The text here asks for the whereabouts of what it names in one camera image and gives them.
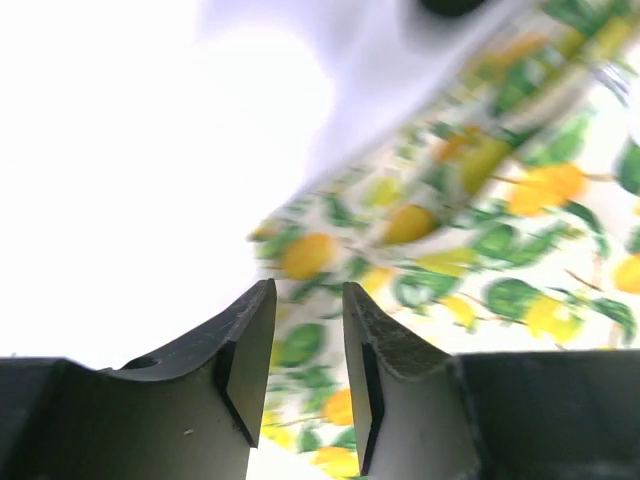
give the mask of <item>small hole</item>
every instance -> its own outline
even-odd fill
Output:
[[[127,363],[122,370],[138,370],[140,368],[149,368],[158,365],[160,360],[153,357],[138,357]]]

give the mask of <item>fabric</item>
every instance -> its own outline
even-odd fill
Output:
[[[548,0],[375,154],[254,232],[279,303],[262,434],[358,476],[341,322],[357,281],[450,353],[638,346],[638,0]]]

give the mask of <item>floral patterned cloth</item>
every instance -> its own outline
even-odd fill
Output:
[[[341,322],[357,281],[451,353],[638,345],[640,0],[545,0],[377,153],[252,236],[278,279],[262,434],[358,476]]]

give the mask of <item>black plastic tab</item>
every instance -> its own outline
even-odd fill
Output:
[[[354,284],[344,323],[358,455],[372,480],[640,479],[640,351],[450,357]],[[378,381],[373,368],[362,381],[367,362]],[[358,401],[372,392],[384,404],[373,439]]]
[[[418,0],[427,11],[445,18],[458,18],[471,13],[488,0]]]
[[[480,462],[449,355],[385,314],[357,284],[344,285],[343,303],[362,475],[453,480],[477,471]],[[369,409],[361,400],[367,396]]]
[[[258,441],[273,280],[121,370],[0,360],[2,480],[241,480]]]

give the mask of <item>yellow lemon print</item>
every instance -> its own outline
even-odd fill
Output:
[[[456,317],[456,323],[470,328],[476,316],[471,305],[460,297],[448,296],[440,299],[440,303],[451,310]]]
[[[436,162],[446,162],[452,159],[458,150],[467,144],[469,141],[468,135],[465,133],[454,133],[451,138],[446,140],[440,148],[434,153],[434,160]]]
[[[631,30],[632,26],[622,17],[611,18],[595,36],[592,59],[600,61],[611,58],[629,39]]]
[[[351,408],[351,390],[345,388],[334,393],[324,406],[324,418],[334,425],[346,427],[353,425],[353,410]]]
[[[282,257],[282,270],[292,280],[308,280],[320,272],[335,255],[334,239],[324,233],[299,238]]]
[[[399,245],[420,240],[438,225],[435,215],[418,205],[404,205],[392,216],[382,236],[384,245]]]
[[[347,479],[360,475],[358,459],[342,447],[322,447],[316,451],[311,463],[335,479]]]
[[[556,319],[549,326],[549,333],[556,343],[563,344],[573,340],[580,332],[582,323],[577,320]]]
[[[378,291],[386,287],[393,278],[393,269],[389,267],[374,267],[364,274],[360,280],[360,285],[374,297]]]
[[[373,184],[368,196],[368,204],[387,207],[400,197],[400,181],[392,176],[379,177]]]
[[[560,300],[544,294],[538,295],[531,302],[531,306],[524,316],[524,323],[531,336],[540,338],[544,332],[549,332],[558,321],[555,313],[562,305]]]
[[[613,284],[621,292],[640,293],[640,254],[627,257],[616,267]]]
[[[293,448],[293,435],[285,427],[280,426],[279,416],[275,412],[265,411],[262,415],[260,433],[276,445],[291,450]]]
[[[567,30],[562,38],[556,39],[553,47],[564,58],[569,58],[575,54],[587,41],[587,37],[581,32],[572,28]]]
[[[585,188],[584,173],[573,164],[536,168],[511,191],[508,210],[512,215],[540,215],[545,208],[565,205]]]
[[[416,263],[430,272],[460,278],[469,271],[477,257],[478,254],[473,249],[460,247],[424,255]]]
[[[458,160],[464,191],[472,197],[476,195],[511,150],[507,142],[478,134],[476,144],[463,152]]]

